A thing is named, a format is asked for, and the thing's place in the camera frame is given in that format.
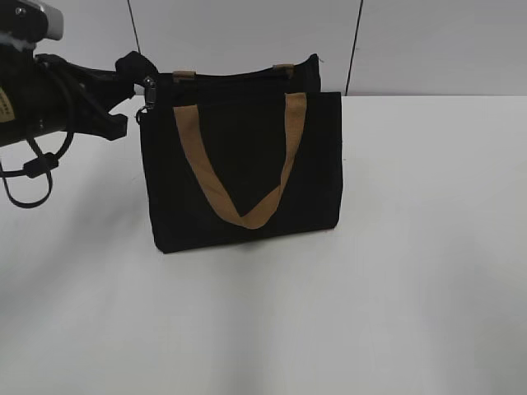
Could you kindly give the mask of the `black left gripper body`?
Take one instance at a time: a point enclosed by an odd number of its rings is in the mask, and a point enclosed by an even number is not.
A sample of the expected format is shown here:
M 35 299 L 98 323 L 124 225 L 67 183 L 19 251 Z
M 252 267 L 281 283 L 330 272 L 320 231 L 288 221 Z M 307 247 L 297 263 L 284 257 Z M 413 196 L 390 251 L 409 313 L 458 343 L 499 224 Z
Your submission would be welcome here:
M 55 54 L 34 54 L 35 45 L 1 40 L 1 146 L 65 132 L 60 149 L 73 140 L 74 99 L 66 72 L 70 63 Z

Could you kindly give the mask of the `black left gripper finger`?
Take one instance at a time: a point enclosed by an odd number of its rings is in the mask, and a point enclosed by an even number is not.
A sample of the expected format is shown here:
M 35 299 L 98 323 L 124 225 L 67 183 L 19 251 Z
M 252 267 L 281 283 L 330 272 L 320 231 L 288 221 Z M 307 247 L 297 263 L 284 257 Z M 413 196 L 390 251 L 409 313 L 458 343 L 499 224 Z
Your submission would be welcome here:
M 128 98 L 128 84 L 121 81 L 72 80 L 73 116 L 69 131 L 114 141 L 127 135 L 128 118 L 110 111 Z
M 84 81 L 121 81 L 128 84 L 128 98 L 136 95 L 135 86 L 140 86 L 146 76 L 156 81 L 157 98 L 157 69 L 152 62 L 137 51 L 132 51 L 115 62 L 115 70 L 107 71 L 83 67 L 70 63 L 58 55 L 53 56 L 53 72 L 58 77 L 58 82 L 53 83 L 55 95 L 65 100 L 66 95 L 72 97 L 69 83 L 77 80 Z

